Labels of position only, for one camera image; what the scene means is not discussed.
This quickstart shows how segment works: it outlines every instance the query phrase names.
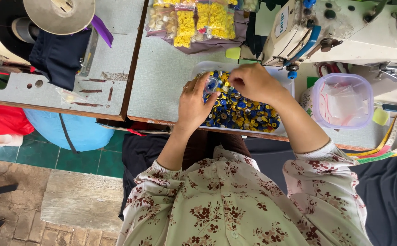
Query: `blouse cuff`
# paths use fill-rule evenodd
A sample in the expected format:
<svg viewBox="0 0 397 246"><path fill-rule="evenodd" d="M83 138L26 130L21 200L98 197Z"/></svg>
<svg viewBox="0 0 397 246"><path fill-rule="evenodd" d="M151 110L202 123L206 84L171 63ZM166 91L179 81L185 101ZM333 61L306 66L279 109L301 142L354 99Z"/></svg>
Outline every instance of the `blouse cuff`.
<svg viewBox="0 0 397 246"><path fill-rule="evenodd" d="M298 160L304 161L326 161L331 153L339 154L341 157L348 158L330 139L329 142L318 150L305 154L297 154L294 152Z"/></svg>
<svg viewBox="0 0 397 246"><path fill-rule="evenodd" d="M171 171L159 165L157 160L154 160L153 165L148 169L147 174L158 179L180 179L182 168L179 171Z"/></svg>

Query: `light blue bag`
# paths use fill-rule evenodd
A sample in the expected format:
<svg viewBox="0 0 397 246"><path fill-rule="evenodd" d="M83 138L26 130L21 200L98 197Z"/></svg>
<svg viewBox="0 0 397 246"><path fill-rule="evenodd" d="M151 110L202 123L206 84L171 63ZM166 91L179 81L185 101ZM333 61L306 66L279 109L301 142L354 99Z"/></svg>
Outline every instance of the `light blue bag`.
<svg viewBox="0 0 397 246"><path fill-rule="evenodd" d="M34 128L48 141L71 150L66 141L58 113L24 109L25 115ZM109 143L113 129L100 126L95 118L62 114L66 131L76 151L89 151L102 148Z"/></svg>

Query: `white button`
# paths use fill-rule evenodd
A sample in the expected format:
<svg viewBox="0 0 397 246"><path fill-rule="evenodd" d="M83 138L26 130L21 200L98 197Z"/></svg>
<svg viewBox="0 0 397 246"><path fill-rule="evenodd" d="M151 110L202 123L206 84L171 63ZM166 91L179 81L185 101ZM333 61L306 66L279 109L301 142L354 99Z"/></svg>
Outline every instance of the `white button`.
<svg viewBox="0 0 397 246"><path fill-rule="evenodd" d="M238 232L231 232L230 235L231 235L233 238L238 238Z"/></svg>

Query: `red scissors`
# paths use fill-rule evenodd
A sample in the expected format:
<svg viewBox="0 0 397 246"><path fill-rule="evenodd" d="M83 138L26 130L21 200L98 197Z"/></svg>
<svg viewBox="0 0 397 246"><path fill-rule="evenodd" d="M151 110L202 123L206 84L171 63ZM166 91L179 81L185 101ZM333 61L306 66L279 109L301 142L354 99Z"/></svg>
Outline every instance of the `red scissors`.
<svg viewBox="0 0 397 246"><path fill-rule="evenodd" d="M318 75L320 77L323 77L323 67L325 67L325 70L327 71L328 74L332 73L339 73L339 74L349 74L349 64L347 63L341 63L341 62L334 62L333 64L329 64L327 62L323 62L320 65L318 65Z"/></svg>

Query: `floral blouse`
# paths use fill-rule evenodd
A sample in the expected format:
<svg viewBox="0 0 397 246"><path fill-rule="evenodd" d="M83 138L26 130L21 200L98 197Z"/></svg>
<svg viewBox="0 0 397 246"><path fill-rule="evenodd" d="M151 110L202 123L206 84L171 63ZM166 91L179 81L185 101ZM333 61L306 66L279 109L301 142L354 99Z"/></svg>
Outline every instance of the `floral blouse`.
<svg viewBox="0 0 397 246"><path fill-rule="evenodd" d="M371 245L355 161L332 141L295 156L283 167L287 196L221 146L185 171L155 161L135 179L117 246Z"/></svg>

